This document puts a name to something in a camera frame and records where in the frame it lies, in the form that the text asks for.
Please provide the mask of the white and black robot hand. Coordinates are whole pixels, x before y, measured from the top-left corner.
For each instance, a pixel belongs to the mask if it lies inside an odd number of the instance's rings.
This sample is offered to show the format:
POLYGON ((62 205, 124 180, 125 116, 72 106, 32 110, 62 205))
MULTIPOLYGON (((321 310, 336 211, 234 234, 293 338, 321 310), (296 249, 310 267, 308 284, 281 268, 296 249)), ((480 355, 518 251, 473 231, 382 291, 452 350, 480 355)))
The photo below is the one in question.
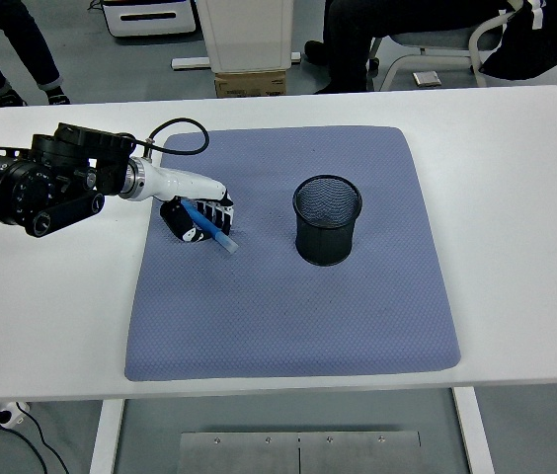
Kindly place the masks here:
POLYGON ((234 203, 220 182, 196 173, 156 167, 146 159, 132 158, 127 177, 133 177, 130 189, 124 190, 128 200, 155 198, 162 202, 160 216, 179 240, 196 243, 213 235, 197 226, 183 199, 195 203, 194 210, 224 235, 230 233, 234 203))

